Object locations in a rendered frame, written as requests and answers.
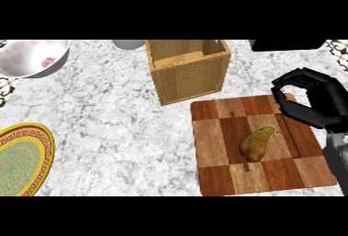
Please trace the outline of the green plate with gold rim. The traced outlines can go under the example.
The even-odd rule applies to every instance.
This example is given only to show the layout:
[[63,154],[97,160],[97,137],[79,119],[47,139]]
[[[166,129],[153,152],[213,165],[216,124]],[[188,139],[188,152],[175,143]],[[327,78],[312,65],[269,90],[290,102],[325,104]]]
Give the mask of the green plate with gold rim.
[[33,196],[54,159],[54,138],[36,123],[0,131],[0,196]]

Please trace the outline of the black appliance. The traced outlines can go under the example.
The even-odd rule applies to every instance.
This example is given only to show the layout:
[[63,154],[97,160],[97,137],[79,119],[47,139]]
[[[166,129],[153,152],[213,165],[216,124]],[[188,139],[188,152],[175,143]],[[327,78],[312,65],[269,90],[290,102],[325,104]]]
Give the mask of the black appliance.
[[253,52],[318,49],[324,40],[249,40]]

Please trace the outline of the black and white patterned cloth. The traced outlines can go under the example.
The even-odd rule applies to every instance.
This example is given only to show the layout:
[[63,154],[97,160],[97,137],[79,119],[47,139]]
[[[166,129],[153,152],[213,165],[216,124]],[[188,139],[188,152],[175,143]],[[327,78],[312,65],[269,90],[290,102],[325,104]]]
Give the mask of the black and white patterned cloth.
[[7,103],[13,103],[20,99],[20,96],[13,94],[19,81],[19,78],[0,77],[0,109]]
[[339,67],[348,73],[348,40],[327,40],[325,46],[336,58]]

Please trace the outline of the checkered wooden cutting board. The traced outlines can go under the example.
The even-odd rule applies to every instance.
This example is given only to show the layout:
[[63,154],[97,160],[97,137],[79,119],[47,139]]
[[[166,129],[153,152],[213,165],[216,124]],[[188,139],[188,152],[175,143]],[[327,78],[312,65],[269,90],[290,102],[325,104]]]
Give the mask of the checkered wooden cutting board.
[[308,125],[287,118],[271,95],[190,104],[203,195],[240,195],[330,186]]

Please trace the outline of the grey round object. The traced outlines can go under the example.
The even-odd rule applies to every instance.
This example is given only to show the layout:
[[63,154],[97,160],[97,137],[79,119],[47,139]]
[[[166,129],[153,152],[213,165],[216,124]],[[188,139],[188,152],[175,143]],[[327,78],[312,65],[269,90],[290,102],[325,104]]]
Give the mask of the grey round object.
[[122,50],[134,50],[144,45],[142,40],[113,40],[114,46]]

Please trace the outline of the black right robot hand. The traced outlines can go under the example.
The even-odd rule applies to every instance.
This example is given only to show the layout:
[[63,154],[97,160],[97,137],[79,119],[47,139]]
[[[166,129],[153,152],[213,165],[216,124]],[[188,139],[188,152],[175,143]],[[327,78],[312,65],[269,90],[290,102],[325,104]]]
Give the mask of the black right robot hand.
[[[333,77],[303,67],[283,74],[271,84],[285,117],[333,134],[348,133],[348,90]],[[309,107],[287,99],[281,92],[287,85],[305,90]]]

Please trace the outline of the wicker basket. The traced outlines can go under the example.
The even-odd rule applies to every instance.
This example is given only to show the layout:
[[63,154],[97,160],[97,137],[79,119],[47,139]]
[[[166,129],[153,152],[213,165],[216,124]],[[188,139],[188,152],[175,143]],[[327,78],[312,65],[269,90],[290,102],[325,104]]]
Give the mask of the wicker basket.
[[221,91],[231,59],[224,40],[145,40],[145,52],[162,105]]

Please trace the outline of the white bowl with red print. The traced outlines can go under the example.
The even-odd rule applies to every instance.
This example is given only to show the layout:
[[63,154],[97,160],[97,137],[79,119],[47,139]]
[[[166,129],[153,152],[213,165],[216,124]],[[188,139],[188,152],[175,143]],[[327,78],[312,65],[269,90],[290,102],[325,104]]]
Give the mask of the white bowl with red print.
[[64,56],[69,40],[2,40],[0,77],[30,77],[48,69]]

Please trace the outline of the green-brown pear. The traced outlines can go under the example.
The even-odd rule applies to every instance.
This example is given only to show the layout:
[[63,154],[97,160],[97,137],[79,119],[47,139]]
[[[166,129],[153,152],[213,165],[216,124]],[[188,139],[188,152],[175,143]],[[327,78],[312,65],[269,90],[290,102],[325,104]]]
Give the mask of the green-brown pear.
[[272,134],[280,134],[280,131],[271,126],[265,126],[241,138],[238,152],[247,162],[257,162],[263,158]]

